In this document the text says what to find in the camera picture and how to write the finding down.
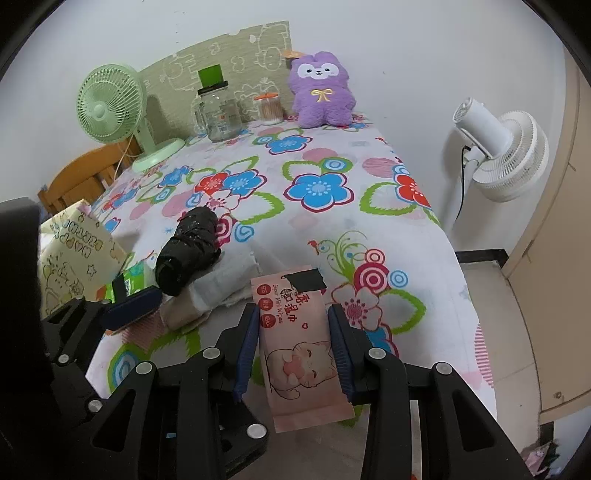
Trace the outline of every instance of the green desk fan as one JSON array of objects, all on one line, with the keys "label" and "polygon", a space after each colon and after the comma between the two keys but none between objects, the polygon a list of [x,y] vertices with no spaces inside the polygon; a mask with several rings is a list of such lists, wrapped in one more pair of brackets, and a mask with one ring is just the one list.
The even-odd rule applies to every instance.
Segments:
[{"label": "green desk fan", "polygon": [[135,135],[144,150],[134,161],[134,172],[148,170],[178,152],[180,138],[156,144],[146,121],[148,93],[139,73],[124,65],[103,65],[86,77],[76,101],[84,131],[101,143],[114,143]]}]

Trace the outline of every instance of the glass jar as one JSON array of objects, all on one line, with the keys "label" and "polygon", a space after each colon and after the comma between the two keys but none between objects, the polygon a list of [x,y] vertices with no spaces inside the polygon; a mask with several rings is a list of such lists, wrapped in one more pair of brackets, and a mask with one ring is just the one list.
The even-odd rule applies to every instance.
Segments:
[{"label": "glass jar", "polygon": [[195,116],[205,128],[212,142],[221,142],[238,136],[242,120],[237,101],[230,96],[228,82],[223,81],[197,91],[199,100]]}]

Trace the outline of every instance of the wooden chair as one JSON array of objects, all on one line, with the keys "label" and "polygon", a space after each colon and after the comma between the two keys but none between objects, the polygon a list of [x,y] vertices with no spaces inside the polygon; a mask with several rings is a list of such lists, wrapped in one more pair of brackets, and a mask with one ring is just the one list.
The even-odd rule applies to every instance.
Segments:
[{"label": "wooden chair", "polygon": [[[115,168],[128,143],[129,140],[125,139],[105,145],[85,153],[65,166],[49,188],[37,194],[48,213],[55,215],[79,200],[85,199],[92,203],[100,197],[105,191],[104,184],[111,185],[115,181]],[[130,155],[140,153],[141,149],[133,137],[119,166],[119,173],[133,162]]]}]

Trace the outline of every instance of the stuffed bunny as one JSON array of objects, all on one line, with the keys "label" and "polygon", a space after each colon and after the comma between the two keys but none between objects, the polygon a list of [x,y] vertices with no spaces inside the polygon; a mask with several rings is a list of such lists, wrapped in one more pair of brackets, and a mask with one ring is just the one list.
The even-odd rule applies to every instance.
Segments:
[{"label": "stuffed bunny", "polygon": [[295,94],[293,110],[302,128],[349,125],[355,98],[347,87],[349,74],[328,51],[305,55],[291,64],[289,85]]}]

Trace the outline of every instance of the white wall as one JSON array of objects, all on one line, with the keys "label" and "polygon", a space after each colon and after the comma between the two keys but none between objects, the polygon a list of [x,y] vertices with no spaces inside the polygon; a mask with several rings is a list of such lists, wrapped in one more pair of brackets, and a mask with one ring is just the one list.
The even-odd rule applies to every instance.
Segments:
[{"label": "white wall", "polygon": [[583,408],[554,422],[554,438],[560,456],[552,463],[550,473],[558,475],[583,441],[591,426],[591,407]]},{"label": "white wall", "polygon": [[[466,96],[500,115],[530,112],[553,159],[564,110],[562,45],[521,0],[66,0],[35,31],[0,83],[0,200],[29,195],[96,144],[79,128],[77,89],[94,67],[138,70],[213,36],[289,20],[295,50],[330,50],[365,111],[416,177],[436,213],[459,172],[452,114]],[[456,250],[505,248],[541,194],[497,205],[470,191]]]}]

